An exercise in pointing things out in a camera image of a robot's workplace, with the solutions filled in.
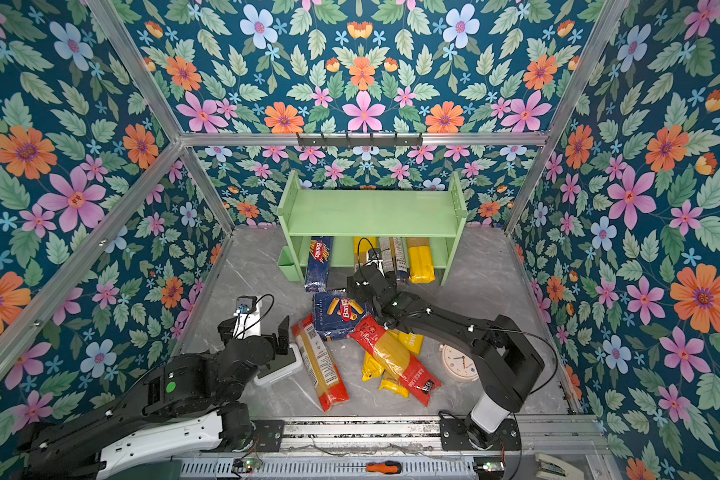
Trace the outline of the clear spaghetti bag blue end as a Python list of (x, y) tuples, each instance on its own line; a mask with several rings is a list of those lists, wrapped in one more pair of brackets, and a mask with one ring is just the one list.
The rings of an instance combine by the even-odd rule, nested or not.
[(407, 284), (410, 274), (402, 237), (380, 237), (379, 249), (383, 274), (398, 284)]

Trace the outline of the yellow-banded spaghetti bag barcode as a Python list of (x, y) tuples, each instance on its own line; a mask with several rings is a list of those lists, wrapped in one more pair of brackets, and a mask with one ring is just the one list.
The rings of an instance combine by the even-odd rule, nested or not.
[(436, 280), (431, 246), (428, 238), (406, 239), (409, 260), (409, 278), (413, 284), (429, 284)]

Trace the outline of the blue Barilla spaghetti box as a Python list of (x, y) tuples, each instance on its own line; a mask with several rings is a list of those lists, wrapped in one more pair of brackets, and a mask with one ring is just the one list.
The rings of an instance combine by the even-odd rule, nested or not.
[(313, 236), (310, 239), (305, 274), (307, 292), (324, 292), (327, 289), (332, 251), (332, 237)]

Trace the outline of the yellow spaghetti bag long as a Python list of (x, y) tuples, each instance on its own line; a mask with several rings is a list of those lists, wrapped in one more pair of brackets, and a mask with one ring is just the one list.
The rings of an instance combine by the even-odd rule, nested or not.
[(371, 247), (378, 248), (378, 240), (376, 237), (353, 238), (353, 253), (357, 267), (367, 264), (365, 254)]

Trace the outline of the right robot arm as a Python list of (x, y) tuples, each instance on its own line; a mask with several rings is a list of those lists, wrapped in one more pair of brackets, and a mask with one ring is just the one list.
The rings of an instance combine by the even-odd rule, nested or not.
[(500, 426), (518, 413), (534, 391), (545, 364), (516, 323), (505, 315), (475, 319), (438, 307), (374, 266), (362, 266), (347, 279), (350, 297), (371, 303), (350, 337), (422, 405), (441, 382), (393, 335), (423, 335), (466, 355), (483, 394), (464, 419), (457, 417), (470, 445), (484, 450), (500, 437)]

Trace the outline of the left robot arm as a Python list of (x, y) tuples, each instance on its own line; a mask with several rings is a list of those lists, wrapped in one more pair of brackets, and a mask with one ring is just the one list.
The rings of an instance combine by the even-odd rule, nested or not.
[(246, 448), (254, 424), (240, 398), (259, 370), (285, 354), (289, 321), (274, 334), (236, 338), (220, 335), (222, 350), (186, 353), (145, 373), (125, 394), (67, 423), (40, 422), (20, 432), (17, 446), (27, 464), (18, 479), (94, 479), (113, 471), (112, 446), (126, 453), (139, 431), (174, 426), (181, 419), (198, 425), (187, 435), (192, 445)]

